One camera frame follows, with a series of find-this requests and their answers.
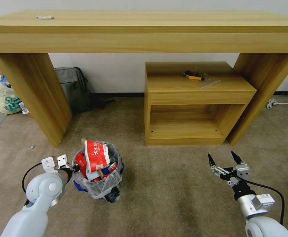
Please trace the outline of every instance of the cabinet shelf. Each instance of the cabinet shelf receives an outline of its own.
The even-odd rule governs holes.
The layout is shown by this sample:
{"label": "cabinet shelf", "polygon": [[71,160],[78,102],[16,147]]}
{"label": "cabinet shelf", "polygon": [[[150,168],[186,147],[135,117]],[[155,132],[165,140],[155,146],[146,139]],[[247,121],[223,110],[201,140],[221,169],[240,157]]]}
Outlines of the cabinet shelf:
{"label": "cabinet shelf", "polygon": [[[182,76],[192,68],[219,81],[204,88]],[[254,93],[225,62],[146,63],[146,145],[222,144]]]}

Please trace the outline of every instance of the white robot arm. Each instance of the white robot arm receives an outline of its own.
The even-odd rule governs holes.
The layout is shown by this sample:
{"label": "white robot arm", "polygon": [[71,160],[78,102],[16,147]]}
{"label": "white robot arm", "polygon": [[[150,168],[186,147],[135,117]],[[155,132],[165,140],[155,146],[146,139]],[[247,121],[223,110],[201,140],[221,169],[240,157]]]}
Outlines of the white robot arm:
{"label": "white robot arm", "polygon": [[6,225],[1,237],[42,237],[47,226],[47,211],[57,204],[64,187],[70,180],[72,171],[67,165],[67,157],[61,156],[59,170],[54,170],[52,157],[42,160],[46,173],[36,176],[26,189],[28,201]]}
{"label": "white robot arm", "polygon": [[[276,220],[262,216],[267,214],[269,208],[275,204],[270,194],[257,195],[248,186],[249,167],[238,155],[231,152],[237,163],[235,167],[221,168],[216,166],[210,154],[210,170],[234,190],[234,199],[240,205],[240,210],[246,221],[247,237],[288,237],[288,230]],[[281,223],[283,222],[284,206],[282,207]]]}

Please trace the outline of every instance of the black cable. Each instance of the black cable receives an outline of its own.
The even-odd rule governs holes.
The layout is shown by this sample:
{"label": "black cable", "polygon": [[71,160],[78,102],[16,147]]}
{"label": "black cable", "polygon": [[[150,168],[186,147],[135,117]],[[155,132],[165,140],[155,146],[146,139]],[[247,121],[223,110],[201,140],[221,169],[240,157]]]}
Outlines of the black cable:
{"label": "black cable", "polygon": [[278,191],[278,190],[276,190],[276,189],[274,189],[274,188],[272,188],[272,187],[269,187],[269,186],[266,186],[266,185],[263,185],[263,184],[254,183],[254,182],[245,180],[245,179],[243,179],[243,178],[241,178],[241,177],[239,177],[239,176],[237,176],[237,178],[239,178],[240,180],[245,181],[245,182],[248,183],[248,184],[253,184],[253,185],[256,185],[256,186],[259,186],[259,187],[263,187],[263,188],[270,189],[270,190],[275,191],[277,194],[280,195],[280,197],[281,197],[281,204],[282,204],[282,207],[281,207],[281,216],[280,216],[280,224],[283,225],[284,205],[285,205],[285,203],[284,203],[284,197],[283,197],[282,193],[280,193],[280,191]]}
{"label": "black cable", "polygon": [[39,166],[39,165],[41,165],[41,164],[42,164],[42,163],[38,163],[38,164],[32,166],[32,167],[29,168],[29,170],[24,174],[23,179],[22,179],[22,189],[23,189],[23,191],[24,191],[25,193],[26,193],[26,190],[25,190],[25,187],[24,187],[24,180],[25,180],[26,175],[27,175],[28,172],[30,172],[33,168],[35,168],[36,166]]}

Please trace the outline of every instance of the white wall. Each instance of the white wall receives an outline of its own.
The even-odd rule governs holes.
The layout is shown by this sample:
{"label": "white wall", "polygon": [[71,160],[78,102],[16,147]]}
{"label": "white wall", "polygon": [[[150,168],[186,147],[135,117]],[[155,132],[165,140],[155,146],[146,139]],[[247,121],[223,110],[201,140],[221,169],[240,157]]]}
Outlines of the white wall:
{"label": "white wall", "polygon": [[[0,15],[22,9],[59,10],[268,10],[288,16],[283,0],[0,0]],[[237,54],[50,54],[54,67],[80,67],[95,92],[143,92],[145,61],[227,61]],[[288,91],[288,77],[278,88]]]}

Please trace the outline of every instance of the carpet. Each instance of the carpet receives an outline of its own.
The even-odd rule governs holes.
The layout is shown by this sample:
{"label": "carpet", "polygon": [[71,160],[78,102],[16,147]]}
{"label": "carpet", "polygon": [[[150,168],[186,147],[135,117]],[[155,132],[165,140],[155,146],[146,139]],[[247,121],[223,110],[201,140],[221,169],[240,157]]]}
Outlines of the carpet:
{"label": "carpet", "polygon": [[[48,156],[67,154],[71,161],[83,146],[81,138],[108,141],[119,149],[125,164],[120,200],[94,200],[68,183],[61,202],[48,211],[45,236],[245,237],[245,221],[232,189],[208,165],[208,153],[221,167],[235,165],[231,150],[248,163],[251,181],[282,192],[288,229],[288,105],[264,109],[235,147],[226,142],[146,147],[143,105],[143,98],[116,98],[103,110],[75,115],[57,149],[31,117],[9,116],[0,128],[0,234],[26,200],[21,189],[24,173]],[[42,172],[42,167],[34,168],[25,184]],[[251,187],[257,194],[273,196],[276,204],[268,216],[279,221],[279,196]]]}

